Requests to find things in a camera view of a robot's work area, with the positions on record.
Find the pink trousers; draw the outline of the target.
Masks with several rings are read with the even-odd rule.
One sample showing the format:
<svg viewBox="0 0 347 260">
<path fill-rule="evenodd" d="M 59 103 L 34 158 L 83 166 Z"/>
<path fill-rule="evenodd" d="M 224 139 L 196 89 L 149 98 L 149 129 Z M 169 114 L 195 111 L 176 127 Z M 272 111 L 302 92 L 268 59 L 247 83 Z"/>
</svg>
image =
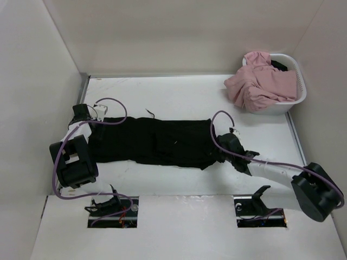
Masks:
<svg viewBox="0 0 347 260">
<path fill-rule="evenodd" d="M 273 66 L 270 53 L 263 51 L 247 53 L 244 59 L 246 65 L 224 81 L 235 106 L 248 112 L 260 112 L 276 103 L 296 100 L 295 71 Z"/>
</svg>

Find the black trousers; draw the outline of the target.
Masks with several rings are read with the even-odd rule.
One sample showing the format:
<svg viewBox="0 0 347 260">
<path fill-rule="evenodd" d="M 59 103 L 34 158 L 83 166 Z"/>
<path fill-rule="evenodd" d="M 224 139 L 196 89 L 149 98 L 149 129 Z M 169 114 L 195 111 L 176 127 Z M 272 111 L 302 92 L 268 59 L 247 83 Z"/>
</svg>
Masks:
<svg viewBox="0 0 347 260">
<path fill-rule="evenodd" d="M 145 165 L 204 170 L 223 161 L 212 141 L 207 120 L 105 118 L 96 125 L 88 147 L 98 163 L 131 160 Z"/>
</svg>

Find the aluminium table frame rail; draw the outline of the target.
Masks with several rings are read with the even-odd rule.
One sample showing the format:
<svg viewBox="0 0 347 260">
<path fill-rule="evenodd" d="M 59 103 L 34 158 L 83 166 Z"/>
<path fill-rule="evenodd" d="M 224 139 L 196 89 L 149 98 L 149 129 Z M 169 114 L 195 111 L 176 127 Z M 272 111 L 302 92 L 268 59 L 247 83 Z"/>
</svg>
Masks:
<svg viewBox="0 0 347 260">
<path fill-rule="evenodd" d="M 79 76 L 81 78 L 81 83 L 78 87 L 78 94 L 75 100 L 73 101 L 72 106 L 78 105 L 81 102 L 83 102 L 86 95 L 86 89 L 88 87 L 89 80 L 91 77 L 88 73 L 79 73 Z M 55 175 L 55 182 L 52 182 L 52 189 L 54 193 L 57 192 L 58 194 L 61 194 L 61 184 L 58 181 L 57 175 Z"/>
</svg>

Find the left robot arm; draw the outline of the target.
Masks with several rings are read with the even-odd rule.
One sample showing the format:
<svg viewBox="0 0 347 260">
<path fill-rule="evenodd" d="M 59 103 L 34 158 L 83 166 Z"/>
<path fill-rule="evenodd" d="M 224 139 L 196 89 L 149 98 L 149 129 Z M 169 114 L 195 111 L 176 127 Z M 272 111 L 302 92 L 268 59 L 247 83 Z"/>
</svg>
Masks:
<svg viewBox="0 0 347 260">
<path fill-rule="evenodd" d="M 88 147 L 89 137 L 95 128 L 93 121 L 102 121 L 106 110 L 103 106 L 91 107 L 84 103 L 73 106 L 74 116 L 68 125 L 67 134 L 61 141 L 49 146 L 53 161 L 61 153 L 56 169 L 61 186 L 75 190 L 81 188 L 86 193 L 97 194 L 92 198 L 91 205 L 85 207 L 92 217 L 116 216 L 124 209 L 116 189 L 97 181 L 97 163 Z"/>
</svg>

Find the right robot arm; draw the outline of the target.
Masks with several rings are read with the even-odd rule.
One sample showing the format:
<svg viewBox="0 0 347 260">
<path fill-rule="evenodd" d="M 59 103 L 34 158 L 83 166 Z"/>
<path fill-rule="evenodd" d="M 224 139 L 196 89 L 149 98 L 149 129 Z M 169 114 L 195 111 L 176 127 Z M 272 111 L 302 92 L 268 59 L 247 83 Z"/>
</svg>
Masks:
<svg viewBox="0 0 347 260">
<path fill-rule="evenodd" d="M 250 177 L 283 186 L 282 191 L 273 191 L 270 184 L 263 184 L 254 193 L 236 199 L 235 211 L 243 221 L 260 222 L 290 209 L 323 222 L 334 210 L 344 206 L 342 191 L 319 164 L 297 166 L 267 161 L 258 152 L 244 149 L 233 132 L 211 133 L 211 139 L 221 162 L 229 162 L 236 171 Z"/>
</svg>

